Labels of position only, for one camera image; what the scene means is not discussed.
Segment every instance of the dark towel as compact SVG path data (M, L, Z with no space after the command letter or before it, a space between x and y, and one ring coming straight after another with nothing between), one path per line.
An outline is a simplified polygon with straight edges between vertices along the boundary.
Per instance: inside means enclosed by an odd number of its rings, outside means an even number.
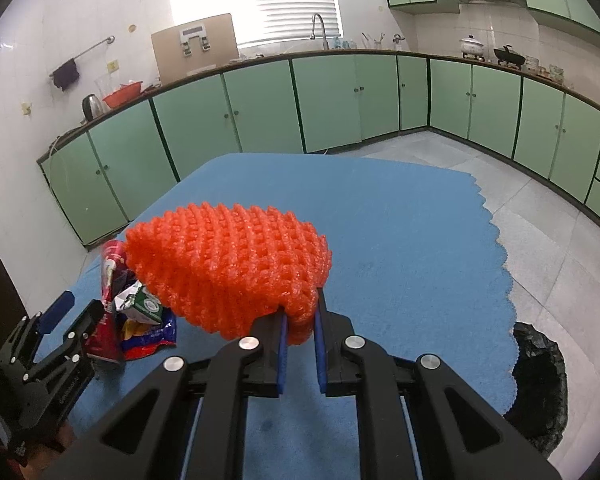
M54 85L63 92L77 81L80 77L78 69L75 67L75 59L71 58L64 65L53 72Z

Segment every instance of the snack package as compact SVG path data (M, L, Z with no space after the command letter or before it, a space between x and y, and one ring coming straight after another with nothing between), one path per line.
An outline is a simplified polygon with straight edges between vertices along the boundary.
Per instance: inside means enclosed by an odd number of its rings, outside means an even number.
M162 323L162 304L140 282L120 292L115 297L116 310L128 319L149 325Z
M148 325L127 319L122 326L121 345L127 361L154 354L162 345L175 346L176 317L174 313L170 308L163 308L160 325Z
M104 316L102 316L96 330L84 344L84 349L89 357L113 363L124 362L116 331L113 283L119 281L126 270L124 244L118 240L105 242L102 247L102 304L104 306Z

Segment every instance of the white pot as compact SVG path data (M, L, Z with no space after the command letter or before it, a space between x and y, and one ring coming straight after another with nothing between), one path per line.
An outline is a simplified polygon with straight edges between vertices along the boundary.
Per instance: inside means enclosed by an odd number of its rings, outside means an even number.
M482 56L484 54L484 45L469 34L468 38L460 40L460 50L463 54Z

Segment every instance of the towel rack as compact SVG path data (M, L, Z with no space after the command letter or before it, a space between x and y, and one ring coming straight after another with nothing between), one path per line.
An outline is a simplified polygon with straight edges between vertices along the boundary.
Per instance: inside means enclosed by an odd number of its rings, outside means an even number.
M94 48L96 48L97 46L99 46L99 45L101 45L103 43L107 43L108 45L110 45L114 41L116 41L116 37L115 36L107 36L104 40L99 41L95 45L91 45L87 50L83 50L80 54L78 54L77 56L74 56L74 59L77 59L78 57L83 56L88 51L93 50Z

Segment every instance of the silver screw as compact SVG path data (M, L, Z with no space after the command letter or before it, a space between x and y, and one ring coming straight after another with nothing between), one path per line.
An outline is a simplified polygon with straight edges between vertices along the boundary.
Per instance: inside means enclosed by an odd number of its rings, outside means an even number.
M420 364L427 370L435 370L440 366L440 358L437 355L426 354L420 358Z
M257 348L259 344L260 342L257 337L248 335L247 337L240 339L238 346L243 350L253 350L254 348Z
M344 344L347 345L348 348L357 350L365 345L365 338L360 337L359 335L350 335L344 340Z
M168 372L177 372L184 366L184 359L177 355L167 357L162 363L162 366L164 366L164 369Z

